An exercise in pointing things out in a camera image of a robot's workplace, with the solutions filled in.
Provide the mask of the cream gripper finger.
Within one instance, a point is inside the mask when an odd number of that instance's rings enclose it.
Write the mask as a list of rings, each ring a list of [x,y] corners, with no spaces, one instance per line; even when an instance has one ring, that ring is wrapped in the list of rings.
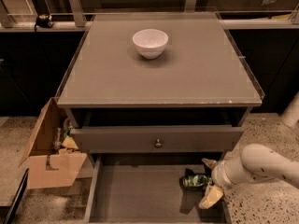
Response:
[[[209,209],[221,199],[223,193],[223,189],[217,185],[208,185],[206,187],[205,196],[199,203],[199,207],[201,209]]]
[[[203,158],[202,162],[206,165],[206,167],[208,167],[210,170],[213,170],[215,168],[215,166],[217,165],[217,162],[215,160],[211,160],[211,159],[206,159]]]

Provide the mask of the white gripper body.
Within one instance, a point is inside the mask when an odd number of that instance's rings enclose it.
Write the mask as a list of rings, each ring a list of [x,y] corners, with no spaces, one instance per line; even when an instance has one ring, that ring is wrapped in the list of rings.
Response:
[[[235,185],[234,170],[233,160],[218,161],[211,173],[214,184],[222,189],[231,189]]]

